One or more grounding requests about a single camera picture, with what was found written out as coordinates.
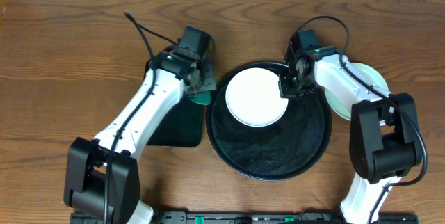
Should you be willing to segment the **white plate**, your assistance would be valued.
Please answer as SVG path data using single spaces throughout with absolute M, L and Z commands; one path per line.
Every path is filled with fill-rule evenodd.
M 286 112 L 288 99 L 280 97 L 276 73 L 251 67 L 235 74 L 227 84 L 225 101 L 229 112 L 250 127 L 277 122 Z

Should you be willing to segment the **pale green plate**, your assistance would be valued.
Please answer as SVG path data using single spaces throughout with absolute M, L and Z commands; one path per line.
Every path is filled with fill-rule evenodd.
M 363 63 L 351 63 L 351 65 L 359 71 L 363 76 L 373 82 L 375 85 L 384 88 L 385 90 L 389 90 L 387 82 L 383 78 L 383 76 L 371 66 L 363 64 Z M 325 97 L 330 105 L 331 109 L 340 117 L 345 120 L 350 121 L 350 112 L 347 108 L 337 99 L 329 90 L 325 90 Z

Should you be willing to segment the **green wavy sponge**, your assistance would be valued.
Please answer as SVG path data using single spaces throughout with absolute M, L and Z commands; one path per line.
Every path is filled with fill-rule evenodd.
M 201 92 L 201 93 L 194 93 L 187 96 L 190 101 L 199 104 L 199 105 L 210 105 L 212 101 L 211 92 Z

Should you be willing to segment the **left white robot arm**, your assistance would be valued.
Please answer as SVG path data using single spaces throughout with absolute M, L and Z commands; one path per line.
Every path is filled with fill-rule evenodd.
M 147 61 L 141 87 L 92 140 L 78 137 L 67 153 L 63 202 L 102 223 L 150 223 L 140 199 L 138 162 L 161 121 L 183 97 L 216 89 L 213 54 L 174 50 Z

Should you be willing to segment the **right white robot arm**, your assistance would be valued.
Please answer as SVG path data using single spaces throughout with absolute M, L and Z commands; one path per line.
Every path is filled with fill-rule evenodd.
M 336 47 L 290 45 L 280 77 L 281 97 L 299 98 L 323 87 L 350 111 L 349 155 L 355 176 L 340 204 L 347 223 L 374 223 L 390 190 L 419 182 L 428 166 L 414 99 L 393 94 L 352 66 Z

